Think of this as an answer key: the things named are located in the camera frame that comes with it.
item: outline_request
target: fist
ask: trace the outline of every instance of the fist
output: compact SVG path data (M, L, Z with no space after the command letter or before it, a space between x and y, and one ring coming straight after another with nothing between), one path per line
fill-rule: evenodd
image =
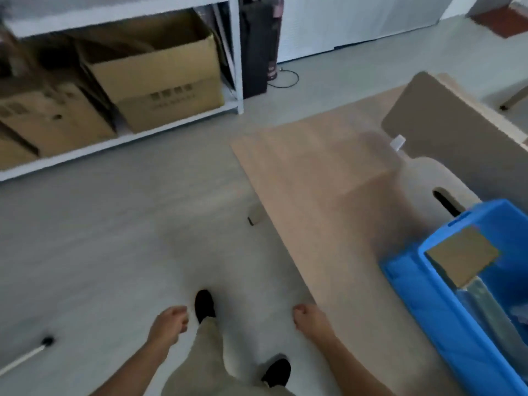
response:
M179 335L187 331L188 323L186 306L169 307L154 320L147 343L166 347L168 350L178 341Z
M326 314L315 304L298 304L294 307L293 316L296 328L315 344L335 337Z

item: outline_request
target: shelf board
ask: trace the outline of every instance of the shelf board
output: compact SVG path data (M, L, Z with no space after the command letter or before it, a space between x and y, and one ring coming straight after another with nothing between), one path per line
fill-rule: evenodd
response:
M222 1L228 0L12 0L7 24L27 37Z
M25 175L30 172L38 171L39 169L42 169L42 168L51 167L53 165L57 165L57 164L60 164L60 163L63 163L69 160L87 156L94 152L99 152L101 150L105 150L105 149L108 149L114 146L119 146L124 143L128 143L129 141L134 141L134 140L146 137L146 136L150 136L151 134L163 132L164 130L168 130L168 129L175 128L177 126L185 125L186 123L190 123L198 119L210 117L212 115L215 115L215 114L218 114L224 111L236 109L238 107L238 102L235 99L232 90L226 84L223 84L222 93L224 95L225 104L219 108L206 111L201 114L194 115L192 117L188 117L185 119L180 119L179 121L168 123L167 125L163 125L158 128L146 130L140 133L132 133L128 129L125 123L118 124L117 130L116 130L118 137L115 139L103 141L101 143L96 143L94 145L90 145L90 146L87 146L81 149L72 150L71 152L66 152L64 154L59 154L57 156L48 157L48 158L40 158L28 164L19 165L15 168L11 168L5 171L0 171L0 182L1 181L3 182L4 180L8 180L11 178L15 178L17 176Z

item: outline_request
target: black cable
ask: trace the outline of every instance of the black cable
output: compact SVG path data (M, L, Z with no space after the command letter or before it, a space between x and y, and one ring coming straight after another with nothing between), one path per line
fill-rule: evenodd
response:
M291 72L291 73L293 73L293 74L297 77L297 80L295 81L294 84L291 84L290 86L275 86L274 84L271 84L271 83L268 82L268 85L269 85L269 86L271 86L271 87L275 87L275 88L277 88L277 89L288 89L288 88L290 88L290 87L295 86L297 83L299 83L299 74L298 74L297 72L291 71L291 70L289 70L289 69L284 69L284 68L281 68L281 69L279 70L279 72Z

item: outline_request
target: person's left arm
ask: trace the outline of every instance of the person's left arm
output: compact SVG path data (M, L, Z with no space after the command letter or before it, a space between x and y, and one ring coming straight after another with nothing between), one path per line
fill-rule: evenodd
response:
M170 307L156 317L145 344L90 396L143 396L168 350L187 331L187 307Z

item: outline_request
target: khaki pants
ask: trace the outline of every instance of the khaki pants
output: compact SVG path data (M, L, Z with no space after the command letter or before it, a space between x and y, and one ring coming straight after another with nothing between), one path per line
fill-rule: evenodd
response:
M250 386L224 366L223 340L216 319L202 321L187 359L168 378L162 396L293 396L283 386Z

